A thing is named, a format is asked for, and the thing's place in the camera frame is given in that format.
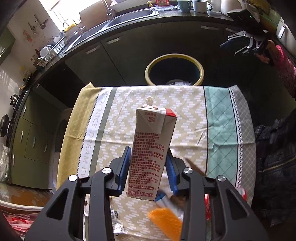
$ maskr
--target floor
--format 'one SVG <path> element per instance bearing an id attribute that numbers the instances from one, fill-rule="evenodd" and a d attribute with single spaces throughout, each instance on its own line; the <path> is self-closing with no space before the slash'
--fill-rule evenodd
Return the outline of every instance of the floor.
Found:
<path id="1" fill-rule="evenodd" d="M 73 108 L 63 110 L 59 117 L 59 123 L 64 119 L 69 121 L 72 110 Z M 56 138 L 56 136 L 57 136 L 57 130 L 55 131 L 54 139 Z M 56 191 L 59 155 L 60 155 L 60 152 L 55 152 L 54 145 L 53 145 L 51 150 L 50 160 L 49 160 L 49 188 L 52 189 L 53 191 Z"/>
<path id="2" fill-rule="evenodd" d="M 26 206 L 44 206 L 52 197 L 48 190 L 33 189 L 0 182 L 0 200 Z"/>

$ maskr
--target cabinet door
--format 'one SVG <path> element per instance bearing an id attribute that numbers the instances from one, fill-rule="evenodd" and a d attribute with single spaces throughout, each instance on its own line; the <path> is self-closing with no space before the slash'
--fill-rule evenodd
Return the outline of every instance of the cabinet door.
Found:
<path id="1" fill-rule="evenodd" d="M 49 163 L 53 140 L 53 134 L 47 131 L 41 132 L 41 148 L 39 149 L 38 161 Z"/>
<path id="2" fill-rule="evenodd" d="M 101 42 L 128 86 L 147 85 L 146 67 L 164 53 L 166 43 L 162 37 L 161 24 L 153 24 L 130 29 Z"/>
<path id="3" fill-rule="evenodd" d="M 12 153 L 20 156 L 25 156 L 26 144 L 29 135 L 31 123 L 20 117 L 15 131 Z"/>
<path id="4" fill-rule="evenodd" d="M 13 154 L 11 166 L 13 184 L 48 189 L 48 174 L 48 164 Z"/>
<path id="5" fill-rule="evenodd" d="M 202 85 L 213 85 L 221 58 L 224 25 L 204 22 L 162 23 L 165 54 L 181 53 L 195 58 L 204 68 Z"/>
<path id="6" fill-rule="evenodd" d="M 41 125 L 42 115 L 39 112 L 41 102 L 42 98 L 31 91 L 22 109 L 21 116 L 35 125 Z"/>
<path id="7" fill-rule="evenodd" d="M 35 92 L 31 91 L 21 116 L 34 125 L 54 133 L 57 128 L 60 111 L 41 98 Z"/>
<path id="8" fill-rule="evenodd" d="M 60 111 L 43 100 L 39 107 L 39 113 L 42 117 L 41 127 L 50 133 L 54 133 L 58 126 Z"/>
<path id="9" fill-rule="evenodd" d="M 100 42 L 85 48 L 65 61 L 82 80 L 95 87 L 126 85 Z"/>
<path id="10" fill-rule="evenodd" d="M 25 157 L 35 160 L 38 160 L 38 155 L 40 154 L 40 150 L 44 148 L 43 142 L 42 142 L 42 133 L 43 130 L 35 126 L 34 124 L 31 124 L 28 140 L 27 140 L 27 146 L 26 146 L 26 152 Z"/>
<path id="11" fill-rule="evenodd" d="M 4 59 L 9 55 L 14 42 L 15 38 L 10 33 L 8 28 L 5 27 L 0 35 L 0 64 L 2 64 Z"/>

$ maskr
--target teal plaid pattern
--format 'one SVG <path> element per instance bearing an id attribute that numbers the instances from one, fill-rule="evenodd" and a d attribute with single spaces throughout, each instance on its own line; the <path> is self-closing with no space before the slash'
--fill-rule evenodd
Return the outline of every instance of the teal plaid pattern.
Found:
<path id="1" fill-rule="evenodd" d="M 228 89 L 204 86 L 208 121 L 207 176 L 224 175 L 234 186 L 237 130 Z"/>

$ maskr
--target countertop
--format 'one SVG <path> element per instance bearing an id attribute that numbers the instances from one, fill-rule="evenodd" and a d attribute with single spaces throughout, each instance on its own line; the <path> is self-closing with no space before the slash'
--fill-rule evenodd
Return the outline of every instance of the countertop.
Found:
<path id="1" fill-rule="evenodd" d="M 230 17 L 223 15 L 220 12 L 210 11 L 208 12 L 208 14 L 194 12 L 193 10 L 191 10 L 190 13 L 184 13 L 180 10 L 159 12 L 157 16 L 137 19 L 100 32 L 97 35 L 82 42 L 81 44 L 78 44 L 77 46 L 73 47 L 70 51 L 67 51 L 66 53 L 65 47 L 64 50 L 60 54 L 58 54 L 58 56 L 53 58 L 52 61 L 48 63 L 42 70 L 34 74 L 34 78 L 32 79 L 32 82 L 29 84 L 28 88 L 37 86 L 40 83 L 40 81 L 42 81 L 42 78 L 50 71 L 52 71 L 58 64 L 64 62 L 66 59 L 70 58 L 71 56 L 75 55 L 81 50 L 105 38 L 108 38 L 123 31 L 127 31 L 129 29 L 138 28 L 146 25 L 181 21 L 200 21 L 236 26 L 236 23 Z"/>

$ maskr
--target milk carton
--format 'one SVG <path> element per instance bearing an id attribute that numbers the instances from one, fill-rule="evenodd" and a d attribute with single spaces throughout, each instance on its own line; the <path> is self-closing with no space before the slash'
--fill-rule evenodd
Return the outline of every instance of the milk carton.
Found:
<path id="1" fill-rule="evenodd" d="M 165 165 L 177 116 L 171 109 L 153 106 L 151 97 L 136 110 L 136 130 L 127 196 L 154 200 Z"/>

